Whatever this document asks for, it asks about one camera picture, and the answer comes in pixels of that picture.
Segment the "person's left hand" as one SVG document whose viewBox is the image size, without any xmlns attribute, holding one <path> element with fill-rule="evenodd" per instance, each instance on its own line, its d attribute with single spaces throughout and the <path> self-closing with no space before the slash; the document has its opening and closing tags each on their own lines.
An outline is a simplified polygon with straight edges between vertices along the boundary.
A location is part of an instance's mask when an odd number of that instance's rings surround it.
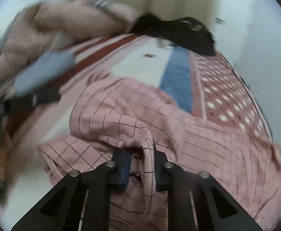
<svg viewBox="0 0 281 231">
<path fill-rule="evenodd" d="M 13 150 L 13 141 L 8 132 L 8 121 L 2 120 L 0 125 L 2 140 L 0 141 L 0 180 L 7 179 L 7 167 L 10 154 Z"/>
</svg>

